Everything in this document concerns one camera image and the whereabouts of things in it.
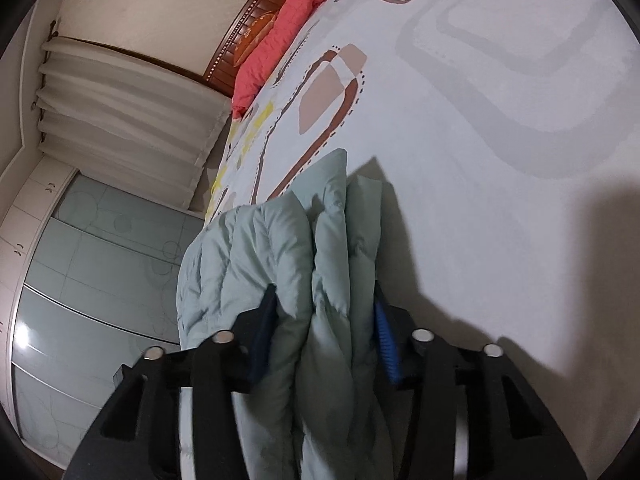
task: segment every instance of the silver screw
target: silver screw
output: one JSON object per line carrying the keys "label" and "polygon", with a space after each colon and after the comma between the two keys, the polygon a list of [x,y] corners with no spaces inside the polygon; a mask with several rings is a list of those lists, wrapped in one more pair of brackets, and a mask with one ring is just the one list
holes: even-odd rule
{"label": "silver screw", "polygon": [[484,353],[489,357],[501,357],[504,354],[504,350],[501,347],[494,344],[489,344],[483,348]]}
{"label": "silver screw", "polygon": [[413,337],[416,341],[419,341],[420,343],[428,343],[429,341],[433,341],[433,339],[435,338],[435,336],[433,335],[433,332],[425,328],[418,328],[414,330],[411,334],[411,337]]}
{"label": "silver screw", "polygon": [[149,361],[156,361],[164,355],[164,348],[159,346],[152,346],[145,350],[144,357]]}
{"label": "silver screw", "polygon": [[220,330],[213,335],[213,342],[218,344],[231,343],[234,340],[234,333],[231,330]]}

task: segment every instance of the wooden headboard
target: wooden headboard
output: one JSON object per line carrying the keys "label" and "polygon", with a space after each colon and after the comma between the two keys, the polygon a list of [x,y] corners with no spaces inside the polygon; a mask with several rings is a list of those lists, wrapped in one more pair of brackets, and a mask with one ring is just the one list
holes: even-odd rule
{"label": "wooden headboard", "polygon": [[285,0],[248,0],[229,27],[204,73],[206,83],[231,97],[238,69],[233,67],[234,52],[240,38],[257,18],[270,10],[279,10]]}

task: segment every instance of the pillow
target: pillow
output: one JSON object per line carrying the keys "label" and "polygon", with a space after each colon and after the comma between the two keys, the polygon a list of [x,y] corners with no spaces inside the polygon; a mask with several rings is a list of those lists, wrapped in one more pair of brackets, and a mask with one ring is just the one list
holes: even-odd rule
{"label": "pillow", "polygon": [[296,39],[306,20],[326,0],[286,0],[273,28],[238,70],[231,99],[233,118],[244,115],[280,59]]}
{"label": "pillow", "polygon": [[234,52],[234,67],[242,65],[244,60],[258,46],[264,37],[273,28],[276,20],[276,12],[266,12],[255,20],[245,32]]}

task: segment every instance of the bed sheet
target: bed sheet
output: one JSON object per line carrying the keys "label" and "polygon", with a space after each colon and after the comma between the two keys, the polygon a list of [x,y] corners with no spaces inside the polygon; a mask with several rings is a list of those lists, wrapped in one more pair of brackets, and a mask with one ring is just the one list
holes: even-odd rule
{"label": "bed sheet", "polygon": [[389,299],[501,344],[595,478],[640,407],[638,103],[610,0],[329,0],[232,125],[208,218],[345,148],[388,183]]}

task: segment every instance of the white curtain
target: white curtain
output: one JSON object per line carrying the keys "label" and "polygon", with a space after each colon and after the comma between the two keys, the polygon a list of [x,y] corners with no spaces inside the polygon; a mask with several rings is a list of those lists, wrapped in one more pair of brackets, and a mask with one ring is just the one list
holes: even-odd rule
{"label": "white curtain", "polygon": [[43,49],[42,151],[105,184],[187,209],[230,100],[105,47],[53,38]]}

